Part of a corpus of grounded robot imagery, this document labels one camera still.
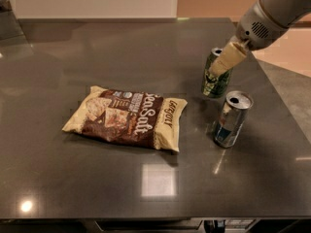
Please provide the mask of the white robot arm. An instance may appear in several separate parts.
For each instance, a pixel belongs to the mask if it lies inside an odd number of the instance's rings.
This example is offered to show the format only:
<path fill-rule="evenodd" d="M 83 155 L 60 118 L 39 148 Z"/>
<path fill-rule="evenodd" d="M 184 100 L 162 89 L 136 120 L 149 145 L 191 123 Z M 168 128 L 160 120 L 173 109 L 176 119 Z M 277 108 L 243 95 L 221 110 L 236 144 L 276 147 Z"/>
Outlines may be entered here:
<path fill-rule="evenodd" d="M 241 17 L 235 35 L 211 64 L 210 74 L 219 77 L 242 62 L 249 51 L 269 47 L 310 13 L 311 0 L 258 0 Z"/>

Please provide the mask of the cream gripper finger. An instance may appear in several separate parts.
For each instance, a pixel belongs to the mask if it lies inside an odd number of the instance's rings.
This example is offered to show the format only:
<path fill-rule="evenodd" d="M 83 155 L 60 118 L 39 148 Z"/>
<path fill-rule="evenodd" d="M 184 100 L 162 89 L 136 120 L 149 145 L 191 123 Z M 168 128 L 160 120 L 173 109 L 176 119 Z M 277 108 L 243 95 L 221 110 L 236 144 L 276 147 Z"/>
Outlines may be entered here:
<path fill-rule="evenodd" d="M 222 53 L 211 64 L 209 73 L 214 77 L 219 77 L 231 68 L 242 62 L 248 52 L 248 42 L 229 42 L 223 48 Z"/>

